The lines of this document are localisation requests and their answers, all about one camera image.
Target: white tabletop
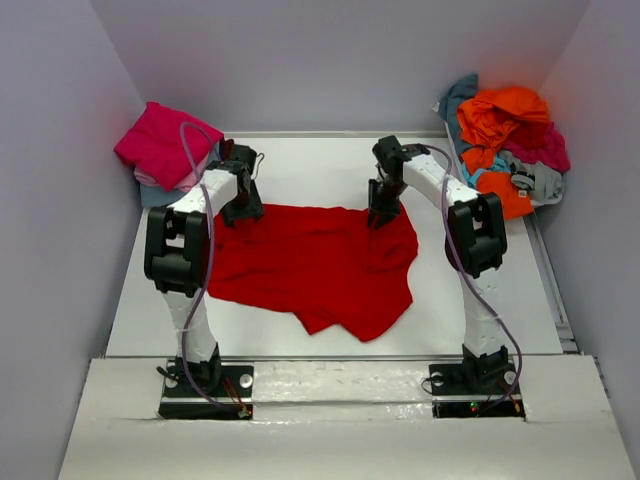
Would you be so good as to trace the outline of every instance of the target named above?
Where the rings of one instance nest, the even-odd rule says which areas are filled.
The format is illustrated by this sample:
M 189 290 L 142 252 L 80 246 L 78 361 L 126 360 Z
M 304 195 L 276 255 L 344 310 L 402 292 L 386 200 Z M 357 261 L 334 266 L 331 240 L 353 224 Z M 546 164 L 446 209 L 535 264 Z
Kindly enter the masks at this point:
M 162 420 L 161 359 L 94 360 L 61 480 L 634 478 L 590 357 L 525 357 L 527 415 L 434 420 L 427 362 L 257 362 L 254 420 Z
M 367 207 L 375 177 L 375 138 L 241 138 L 264 152 L 257 184 L 264 203 Z M 401 138 L 449 150 L 446 138 Z M 339 326 L 310 336 L 292 314 L 205 296 L 224 357 L 406 357 L 459 355 L 464 338 L 462 291 L 444 255 L 440 212 L 416 191 L 402 196 L 420 244 L 409 271 L 414 302 L 384 335 L 361 343 Z M 161 295 L 143 273 L 146 214 L 131 255 L 107 356 L 172 356 L 177 341 Z M 524 353 L 562 353 L 550 302 L 521 219 L 507 222 L 508 251 L 499 270 L 496 307 Z

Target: clothing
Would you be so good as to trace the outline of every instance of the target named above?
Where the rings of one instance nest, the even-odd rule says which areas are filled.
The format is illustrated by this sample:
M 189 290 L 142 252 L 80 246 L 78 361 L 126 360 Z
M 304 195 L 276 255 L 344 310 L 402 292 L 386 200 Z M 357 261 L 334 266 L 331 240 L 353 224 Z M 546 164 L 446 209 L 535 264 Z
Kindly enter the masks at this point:
M 493 165 L 491 165 L 489 168 L 486 168 L 486 169 L 479 168 L 478 170 L 476 170 L 476 173 L 474 173 L 473 175 L 470 175 L 469 170 L 467 170 L 467 166 L 464 163 L 462 164 L 462 176 L 467 181 L 467 185 L 469 185 L 470 187 L 476 188 L 478 179 L 480 178 L 480 175 L 482 175 L 484 172 L 509 172 L 510 173 L 511 169 L 509 168 L 509 164 L 504 159 L 500 158 L 497 155 L 493 160 Z
M 533 212 L 528 195 L 520 196 L 520 189 L 511 183 L 511 174 L 505 172 L 484 172 L 478 179 L 476 189 L 481 193 L 495 193 L 502 203 L 505 220 L 522 217 Z
M 202 172 L 204 172 L 204 169 L 207 165 L 209 165 L 211 163 L 210 159 L 210 155 L 206 155 L 205 158 L 196 165 L 196 167 L 198 167 L 198 171 L 200 172 L 200 174 L 202 174 Z M 146 185 L 148 187 L 159 187 L 160 185 L 158 184 L 158 182 L 156 182 L 155 178 L 153 178 L 151 175 L 144 173 L 142 170 L 140 170 L 139 167 L 136 167 L 133 169 L 133 175 L 136 177 L 136 180 L 138 180 L 138 182 L 140 182 L 143 185 Z M 184 177 L 182 180 L 180 180 L 180 182 L 174 187 L 175 190 L 182 190 L 183 192 L 188 192 L 189 190 L 191 190 L 191 188 L 198 183 L 198 178 L 196 177 L 196 174 L 193 173 L 193 171 L 187 175 L 186 177 Z
M 122 163 L 139 168 L 170 191 L 192 173 L 180 140 L 180 125 L 184 121 L 202 128 L 214 144 L 223 137 L 221 132 L 187 113 L 148 102 L 143 114 L 114 150 Z M 199 164 L 211 150 L 209 140 L 193 127 L 185 129 L 185 137 Z
M 177 202 L 184 197 L 187 192 L 182 190 L 166 191 L 162 187 L 149 187 L 140 184 L 140 203 L 144 208 L 164 207 L 170 203 Z
M 508 150 L 501 150 L 498 155 L 509 164 L 511 183 L 528 192 L 531 200 L 545 205 L 562 200 L 564 183 L 560 173 L 542 162 L 535 165 L 522 163 Z
M 238 221 L 235 228 L 216 217 L 212 297 L 292 312 L 309 334 L 342 325 L 363 342 L 409 307 L 407 272 L 418 241 L 404 210 L 372 230 L 366 211 L 264 208 L 258 223 Z
M 493 164 L 508 137 L 527 148 L 544 146 L 550 123 L 546 102 L 523 87 L 482 90 L 458 107 L 457 116 L 462 140 L 473 145 L 462 154 L 472 175 Z
M 455 155 L 462 155 L 471 148 L 471 144 L 461 138 L 460 122 L 458 122 L 457 110 L 460 104 L 473 98 L 478 93 L 478 74 L 472 73 L 462 77 L 443 95 L 438 107 L 438 115 L 447 122 L 449 134 L 453 140 Z
M 504 143 L 504 148 L 513 152 L 523 163 L 535 165 L 538 162 L 542 162 L 560 173 L 569 170 L 571 163 L 567 156 L 564 137 L 558 133 L 553 123 L 549 124 L 544 134 L 544 140 L 546 145 L 529 149 L 518 143 L 515 139 L 508 138 Z

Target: pink cloth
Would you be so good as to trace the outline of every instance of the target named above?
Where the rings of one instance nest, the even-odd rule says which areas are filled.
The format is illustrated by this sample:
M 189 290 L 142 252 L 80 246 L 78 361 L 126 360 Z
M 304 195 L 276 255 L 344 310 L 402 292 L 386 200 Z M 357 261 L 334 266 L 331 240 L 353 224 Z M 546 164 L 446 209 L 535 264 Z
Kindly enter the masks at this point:
M 170 191 L 193 173 L 180 141 L 180 124 L 185 121 L 202 128 L 214 144 L 223 138 L 221 132 L 188 113 L 147 102 L 143 114 L 118 142 L 114 151 L 122 163 L 135 166 Z M 194 160 L 200 164 L 209 153 L 211 144 L 195 128 L 187 127 L 185 136 Z
M 208 157 L 209 157 L 209 155 L 206 155 L 204 157 L 204 160 L 197 165 L 198 171 L 200 173 L 204 172 L 204 169 L 207 166 Z M 148 187 L 159 187 L 160 186 L 158 184 L 158 182 L 156 182 L 155 178 L 153 178 L 151 175 L 149 175 L 147 173 L 144 173 L 142 170 L 140 170 L 139 167 L 136 167 L 133 170 L 133 175 L 136 177 L 136 180 L 138 180 L 143 185 L 146 185 Z M 188 192 L 189 190 L 191 190 L 193 188 L 193 186 L 196 183 L 198 183 L 198 179 L 196 178 L 195 173 L 193 173 L 193 171 L 192 171 L 189 175 L 187 175 L 182 180 L 180 180 L 180 182 L 174 188 L 176 188 L 177 190 L 182 190 L 183 192 Z
M 553 123 L 549 125 L 549 128 L 545 132 L 544 140 L 547 142 L 544 147 L 529 150 L 517 144 L 513 140 L 507 139 L 502 148 L 509 150 L 513 153 L 514 157 L 518 158 L 523 163 L 535 165 L 538 162 L 542 162 L 546 166 L 551 167 L 560 173 L 564 173 L 569 170 L 571 168 L 571 163 L 567 156 L 564 137 L 558 133 L 553 126 Z

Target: blue cloth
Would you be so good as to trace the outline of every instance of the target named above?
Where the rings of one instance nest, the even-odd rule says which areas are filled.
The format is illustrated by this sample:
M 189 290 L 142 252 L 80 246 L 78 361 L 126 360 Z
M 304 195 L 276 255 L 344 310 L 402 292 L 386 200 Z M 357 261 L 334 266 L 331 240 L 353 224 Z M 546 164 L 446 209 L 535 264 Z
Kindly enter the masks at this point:
M 460 157 L 471 148 L 471 144 L 460 138 L 461 129 L 456 112 L 461 103 L 473 98 L 478 93 L 478 74 L 472 73 L 462 77 L 440 99 L 438 115 L 449 125 L 449 133 L 453 139 L 455 154 Z
M 491 165 L 489 168 L 479 168 L 473 175 L 469 175 L 467 166 L 464 163 L 462 164 L 462 176 L 467 181 L 467 184 L 470 187 L 477 188 L 476 185 L 478 183 L 478 179 L 484 172 L 511 173 L 511 168 L 509 168 L 509 164 L 503 158 L 500 158 L 497 155 L 493 158 L 493 165 Z
M 220 156 L 220 144 L 216 143 L 216 150 L 218 152 L 217 156 Z M 211 163 L 216 160 L 216 155 L 209 155 L 207 159 L 207 165 L 211 165 Z M 149 187 L 147 185 L 140 184 L 140 203 L 144 208 L 153 208 L 153 207 L 164 207 L 165 205 L 169 205 L 170 203 L 177 202 L 182 197 L 184 197 L 187 192 L 183 192 L 182 190 L 173 189 L 167 192 L 162 187 Z

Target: gray cloth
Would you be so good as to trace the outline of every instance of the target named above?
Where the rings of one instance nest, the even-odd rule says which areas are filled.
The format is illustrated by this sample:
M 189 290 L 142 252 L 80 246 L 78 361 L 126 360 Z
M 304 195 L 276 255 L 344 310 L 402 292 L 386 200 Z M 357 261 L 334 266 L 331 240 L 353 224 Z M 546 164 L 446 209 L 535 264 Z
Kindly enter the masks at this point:
M 174 189 L 167 192 L 162 187 L 149 187 L 142 183 L 140 184 L 140 203 L 145 208 L 164 207 L 170 203 L 177 202 L 186 194 L 187 192 L 182 190 Z
M 511 169 L 511 183 L 529 193 L 529 198 L 544 205 L 558 203 L 564 193 L 562 175 L 538 162 L 535 165 L 522 163 L 509 150 L 500 150 L 502 158 Z
M 456 155 L 458 157 L 471 148 L 471 144 L 460 138 L 460 122 L 456 112 L 461 103 L 473 98 L 478 93 L 478 74 L 472 73 L 462 77 L 449 91 L 440 99 L 438 115 L 449 125 L 449 133 L 453 139 Z

